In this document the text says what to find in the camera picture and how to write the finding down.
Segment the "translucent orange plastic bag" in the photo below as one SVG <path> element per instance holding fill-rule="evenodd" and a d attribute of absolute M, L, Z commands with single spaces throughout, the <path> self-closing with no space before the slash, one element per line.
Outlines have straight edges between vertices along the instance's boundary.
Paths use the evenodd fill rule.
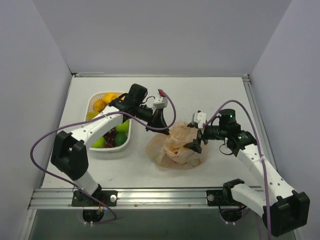
<path fill-rule="evenodd" d="M 208 147 L 201 144 L 201 153 L 185 147 L 196 138 L 197 129 L 187 126 L 185 121 L 176 122 L 169 135 L 156 134 L 146 145 L 148 158 L 156 165 L 176 170 L 189 170 L 200 166 L 208 159 Z"/>

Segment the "yellow fake bell pepper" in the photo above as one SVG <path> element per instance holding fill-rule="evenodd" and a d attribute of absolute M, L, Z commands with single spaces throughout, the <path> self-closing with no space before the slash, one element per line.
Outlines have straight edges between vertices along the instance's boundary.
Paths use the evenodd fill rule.
<path fill-rule="evenodd" d="M 108 92 L 103 96 L 102 100 L 108 105 L 110 102 L 117 99 L 118 97 L 119 97 L 118 94 L 114 92 Z"/>

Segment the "white perforated plastic basket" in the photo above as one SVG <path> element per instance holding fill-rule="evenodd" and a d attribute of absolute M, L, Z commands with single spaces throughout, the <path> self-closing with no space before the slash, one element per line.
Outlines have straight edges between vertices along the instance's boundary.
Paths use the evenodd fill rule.
<path fill-rule="evenodd" d="M 122 95 L 122 92 L 100 92 L 93 95 L 88 101 L 85 120 L 92 120 L 98 115 L 98 111 L 95 111 L 94 105 L 96 102 L 101 103 L 100 99 L 103 99 L 105 95 L 108 97 L 115 97 Z M 119 152 L 125 148 L 129 143 L 131 137 L 132 120 L 128 119 L 124 123 L 112 128 L 106 132 L 96 143 L 90 148 L 91 151 L 96 152 Z"/>

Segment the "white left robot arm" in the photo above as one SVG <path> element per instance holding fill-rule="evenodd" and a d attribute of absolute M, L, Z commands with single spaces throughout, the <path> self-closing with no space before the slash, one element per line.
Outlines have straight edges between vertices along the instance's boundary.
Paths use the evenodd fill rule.
<path fill-rule="evenodd" d="M 169 134 L 169 125 L 164 118 L 164 108 L 172 104 L 170 97 L 161 89 L 153 106 L 144 104 L 148 90 L 134 83 L 129 92 L 113 99 L 93 119 L 81 123 L 71 132 L 60 131 L 54 140 L 50 162 L 71 179 L 72 184 L 86 194 L 93 196 L 100 185 L 89 173 L 88 149 L 111 129 L 133 119 L 146 130 Z"/>

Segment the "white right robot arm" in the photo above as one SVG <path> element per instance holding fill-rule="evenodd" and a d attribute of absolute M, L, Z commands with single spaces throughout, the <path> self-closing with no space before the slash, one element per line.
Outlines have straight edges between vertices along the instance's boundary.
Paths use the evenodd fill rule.
<path fill-rule="evenodd" d="M 204 112 L 197 111 L 192 115 L 188 126 L 196 128 L 197 135 L 192 142 L 185 144 L 185 148 L 200 154 L 201 143 L 207 144 L 209 140 L 223 141 L 263 189 L 263 192 L 257 192 L 237 178 L 223 184 L 223 202 L 241 203 L 248 207 L 262 218 L 265 227 L 274 237 L 305 226 L 310 209 L 307 194 L 297 192 L 280 176 L 268 159 L 260 156 L 257 138 L 242 130 L 236 121 L 235 110 L 222 109 L 218 114 L 218 125 L 209 125 Z"/>

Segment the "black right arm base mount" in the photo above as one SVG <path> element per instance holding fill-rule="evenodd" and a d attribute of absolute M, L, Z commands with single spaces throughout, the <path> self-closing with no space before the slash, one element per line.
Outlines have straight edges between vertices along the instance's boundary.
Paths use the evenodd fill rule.
<path fill-rule="evenodd" d="M 223 190 L 218 189 L 209 189 L 206 190 L 206 204 L 209 207 L 243 207 L 244 204 L 237 202 L 233 199 L 227 199 L 224 196 Z"/>

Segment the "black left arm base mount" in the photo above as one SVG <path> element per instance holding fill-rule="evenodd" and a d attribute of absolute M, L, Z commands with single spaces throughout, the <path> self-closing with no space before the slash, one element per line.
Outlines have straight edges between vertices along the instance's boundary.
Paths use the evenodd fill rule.
<path fill-rule="evenodd" d="M 115 207 L 117 205 L 118 191 L 116 190 L 100 190 L 93 196 L 108 207 Z M 76 190 L 73 193 L 71 206 L 72 207 L 98 207 L 100 204 L 88 197 L 84 193 Z"/>

